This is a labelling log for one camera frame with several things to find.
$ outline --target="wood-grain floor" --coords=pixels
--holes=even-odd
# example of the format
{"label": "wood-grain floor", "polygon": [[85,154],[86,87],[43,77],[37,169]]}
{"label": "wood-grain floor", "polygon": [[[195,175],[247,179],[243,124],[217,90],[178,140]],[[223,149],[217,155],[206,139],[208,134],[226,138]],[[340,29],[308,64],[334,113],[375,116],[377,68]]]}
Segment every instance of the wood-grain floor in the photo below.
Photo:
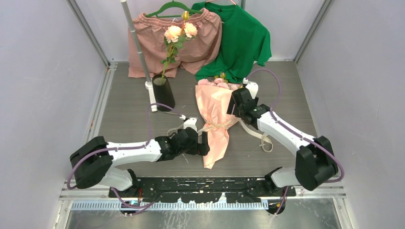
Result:
{"label": "wood-grain floor", "polygon": [[[141,142],[147,140],[146,109],[149,103],[145,79],[128,78],[128,63],[119,63],[104,112],[99,135],[109,142]],[[281,81],[282,95],[274,111],[299,130],[315,135],[315,128],[305,99],[304,91],[294,62],[267,62],[266,68],[275,72]],[[268,106],[277,96],[277,82],[266,72],[257,72],[253,81],[259,84],[259,104]],[[179,69],[176,78],[170,79],[176,100],[176,109],[186,116],[199,117],[197,127],[203,126],[198,112],[194,76]],[[161,112],[151,113],[152,136],[166,135],[170,128],[181,124],[176,115]],[[203,168],[201,156],[178,156],[172,161],[139,162],[121,166],[131,168],[139,177],[235,177],[264,176],[271,170],[293,166],[293,155],[276,140],[274,150],[265,153],[260,148],[260,139],[248,135],[239,124],[229,129],[229,146],[225,157],[216,162],[213,169]]]}

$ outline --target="metal pole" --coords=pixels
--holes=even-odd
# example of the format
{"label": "metal pole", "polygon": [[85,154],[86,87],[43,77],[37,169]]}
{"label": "metal pole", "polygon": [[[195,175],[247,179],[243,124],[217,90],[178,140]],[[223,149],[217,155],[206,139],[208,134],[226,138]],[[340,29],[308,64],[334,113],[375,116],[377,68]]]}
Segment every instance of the metal pole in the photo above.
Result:
{"label": "metal pole", "polygon": [[242,8],[242,9],[245,9],[245,5],[246,5],[245,0],[241,0],[241,8]]}
{"label": "metal pole", "polygon": [[304,54],[305,49],[307,48],[309,41],[312,39],[313,35],[315,34],[315,31],[318,29],[320,23],[322,22],[322,19],[328,12],[328,9],[331,7],[332,3],[334,0],[324,0],[321,8],[318,11],[317,16],[315,17],[315,20],[313,24],[311,25],[311,28],[309,29],[307,35],[305,36],[305,39],[303,43],[301,44],[301,47],[298,50],[297,55],[294,58],[295,63],[298,63],[299,60],[301,59],[302,55]]}
{"label": "metal pole", "polygon": [[106,54],[103,52],[100,43],[97,41],[96,36],[94,35],[93,31],[90,28],[90,25],[87,23],[85,16],[83,15],[82,11],[80,10],[79,6],[77,5],[76,0],[66,0],[67,4],[69,4],[70,8],[72,9],[73,13],[75,14],[77,20],[79,21],[80,25],[82,26],[83,30],[85,31],[86,35],[90,39],[93,47],[96,49],[98,55],[103,60],[104,64],[108,67],[110,65]]}
{"label": "metal pole", "polygon": [[149,75],[149,70],[148,70],[148,66],[146,65],[145,57],[143,56],[143,52],[142,52],[142,49],[140,47],[140,43],[139,43],[139,40],[138,40],[137,32],[135,30],[135,26],[134,26],[134,24],[132,22],[132,17],[131,17],[131,13],[129,12],[127,0],[121,0],[121,4],[122,4],[122,8],[124,9],[125,16],[127,18],[129,31],[131,31],[132,39],[134,40],[134,43],[135,43],[135,45],[137,47],[137,51],[138,51],[138,54],[139,54],[139,59],[140,59],[140,62],[142,64],[143,71],[145,72],[146,81],[148,83],[150,83],[150,82],[152,82],[152,80],[151,80],[150,75]]}

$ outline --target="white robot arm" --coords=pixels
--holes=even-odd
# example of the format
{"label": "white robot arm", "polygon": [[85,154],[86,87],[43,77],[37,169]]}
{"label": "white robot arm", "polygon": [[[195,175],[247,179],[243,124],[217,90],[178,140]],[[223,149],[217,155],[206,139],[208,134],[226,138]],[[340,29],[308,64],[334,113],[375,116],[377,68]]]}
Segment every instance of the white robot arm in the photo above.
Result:
{"label": "white robot arm", "polygon": [[241,118],[246,124],[274,137],[296,158],[295,167],[279,167],[265,175],[269,189],[301,185],[314,190],[338,173],[332,147],[327,138],[315,138],[299,131],[277,116],[268,106],[257,105],[258,85],[244,79],[244,87],[233,91],[227,113]]}
{"label": "white robot arm", "polygon": [[149,161],[172,160],[182,153],[205,156],[210,151],[206,132],[201,143],[195,123],[197,118],[184,121],[184,129],[171,136],[159,136],[148,142],[113,143],[98,136],[87,142],[70,156],[77,188],[89,188],[96,184],[114,187],[125,196],[134,194],[138,187],[135,173],[116,168],[119,165]]}

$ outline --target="ventilation grille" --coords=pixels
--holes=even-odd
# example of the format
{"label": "ventilation grille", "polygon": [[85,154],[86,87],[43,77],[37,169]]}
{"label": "ventilation grille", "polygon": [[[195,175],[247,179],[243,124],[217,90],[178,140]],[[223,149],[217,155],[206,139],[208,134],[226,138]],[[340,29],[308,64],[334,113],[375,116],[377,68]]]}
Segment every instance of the ventilation grille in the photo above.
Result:
{"label": "ventilation grille", "polygon": [[[148,210],[261,210],[267,209],[268,203],[263,200],[261,203],[226,203],[220,200],[216,203],[155,203]],[[121,208],[118,200],[81,200],[75,201],[71,210],[130,210]]]}

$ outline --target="green t-shirt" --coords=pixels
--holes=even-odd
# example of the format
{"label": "green t-shirt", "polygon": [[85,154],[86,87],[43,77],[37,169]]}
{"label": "green t-shirt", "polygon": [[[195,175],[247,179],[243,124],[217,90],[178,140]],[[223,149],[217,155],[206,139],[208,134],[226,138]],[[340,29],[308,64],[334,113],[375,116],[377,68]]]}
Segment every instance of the green t-shirt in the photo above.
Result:
{"label": "green t-shirt", "polygon": [[239,83],[250,73],[254,61],[264,66],[271,57],[270,33],[257,19],[238,5],[200,2],[192,6],[193,10],[202,8],[218,14],[223,27],[218,56],[197,72],[197,80],[224,72],[229,82]]}

